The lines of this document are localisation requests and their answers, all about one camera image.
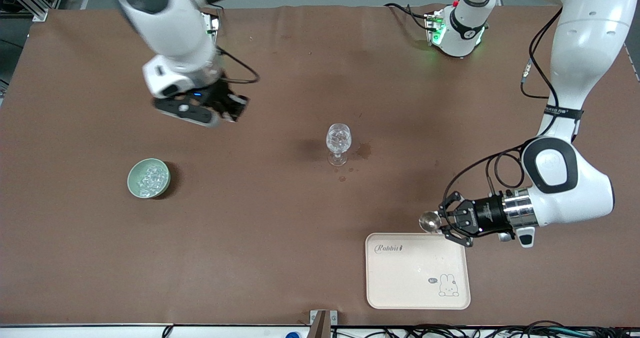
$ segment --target black strap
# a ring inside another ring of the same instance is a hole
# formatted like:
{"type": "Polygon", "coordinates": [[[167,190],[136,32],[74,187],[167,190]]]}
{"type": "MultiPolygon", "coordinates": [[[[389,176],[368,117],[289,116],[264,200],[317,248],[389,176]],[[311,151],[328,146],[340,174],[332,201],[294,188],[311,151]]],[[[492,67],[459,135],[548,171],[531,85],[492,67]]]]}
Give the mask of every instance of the black strap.
{"type": "Polygon", "coordinates": [[[547,105],[544,108],[544,113],[547,115],[553,115],[560,118],[574,119],[575,121],[579,121],[583,118],[584,110],[576,110],[576,109],[567,109],[567,108],[556,108],[553,105],[547,105]]]}
{"type": "Polygon", "coordinates": [[[469,7],[474,7],[474,8],[484,8],[487,6],[487,4],[489,4],[489,0],[485,0],[482,3],[476,3],[475,1],[471,1],[471,0],[462,0],[464,1],[464,4],[469,5],[469,7]]]}
{"type": "Polygon", "coordinates": [[[460,23],[460,21],[458,21],[456,19],[456,10],[455,9],[451,12],[451,14],[449,16],[449,21],[451,23],[451,28],[453,28],[453,30],[457,31],[460,34],[460,37],[462,39],[466,40],[466,41],[470,41],[471,39],[476,37],[476,35],[478,35],[478,33],[481,32],[482,29],[485,28],[485,24],[487,23],[485,21],[483,25],[480,25],[477,28],[469,28],[466,25],[462,25],[462,23],[460,23]]]}

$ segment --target bowl of ice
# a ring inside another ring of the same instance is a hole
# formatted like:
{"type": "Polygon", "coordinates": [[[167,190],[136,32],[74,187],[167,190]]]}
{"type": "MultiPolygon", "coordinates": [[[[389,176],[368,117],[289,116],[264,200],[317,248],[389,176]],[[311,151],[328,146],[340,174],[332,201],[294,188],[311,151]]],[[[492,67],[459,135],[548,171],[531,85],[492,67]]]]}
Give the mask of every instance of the bowl of ice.
{"type": "Polygon", "coordinates": [[[128,172],[126,185],[128,191],[136,197],[157,197],[169,187],[171,174],[162,161],[155,158],[144,159],[135,164],[128,172]]]}

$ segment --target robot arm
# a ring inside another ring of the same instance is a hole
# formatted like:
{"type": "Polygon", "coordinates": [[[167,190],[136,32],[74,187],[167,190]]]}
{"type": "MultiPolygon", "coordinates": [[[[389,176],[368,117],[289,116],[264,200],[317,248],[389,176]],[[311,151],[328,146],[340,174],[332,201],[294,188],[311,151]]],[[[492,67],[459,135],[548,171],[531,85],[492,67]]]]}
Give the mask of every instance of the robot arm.
{"type": "Polygon", "coordinates": [[[555,95],[550,94],[538,135],[521,151],[520,163],[533,186],[473,200],[454,192],[438,212],[420,218],[423,229],[439,228],[446,238],[465,246],[473,245],[474,237],[498,233],[502,241],[517,237],[523,247],[531,247],[537,226],[585,221],[613,210],[610,179],[571,141],[578,133],[585,98],[622,48],[637,0],[558,2],[562,14],[551,51],[555,95]],[[455,202],[458,206],[448,210],[455,202]],[[451,224],[441,227],[441,219],[451,224]]]}
{"type": "Polygon", "coordinates": [[[160,112],[214,126],[217,112],[235,121],[248,99],[224,81],[217,51],[218,20],[200,12],[219,0],[115,0],[122,15],[157,55],[142,68],[160,112]]]}

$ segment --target table surface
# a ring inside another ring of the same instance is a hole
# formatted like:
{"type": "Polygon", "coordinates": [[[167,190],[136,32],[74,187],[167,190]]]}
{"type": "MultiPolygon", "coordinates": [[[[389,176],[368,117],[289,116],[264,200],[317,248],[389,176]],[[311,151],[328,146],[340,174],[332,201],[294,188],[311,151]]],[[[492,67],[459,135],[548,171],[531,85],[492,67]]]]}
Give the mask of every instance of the table surface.
{"type": "MultiPolygon", "coordinates": [[[[466,310],[367,304],[366,237],[418,232],[455,173],[537,131],[545,102],[519,80],[554,12],[496,8],[460,60],[386,8],[227,10],[221,46],[262,81],[234,87],[249,108],[215,129],[151,107],[153,53],[117,12],[51,12],[0,110],[0,320],[295,323],[331,308],[343,324],[640,326],[640,85],[624,52],[575,143],[614,183],[610,216],[538,229],[533,249],[476,240],[466,310]],[[340,168],[323,142],[336,122],[354,139],[340,168]],[[172,170],[163,199],[127,190],[148,157],[172,170]]],[[[482,170],[454,187],[485,196],[482,170]]]]}

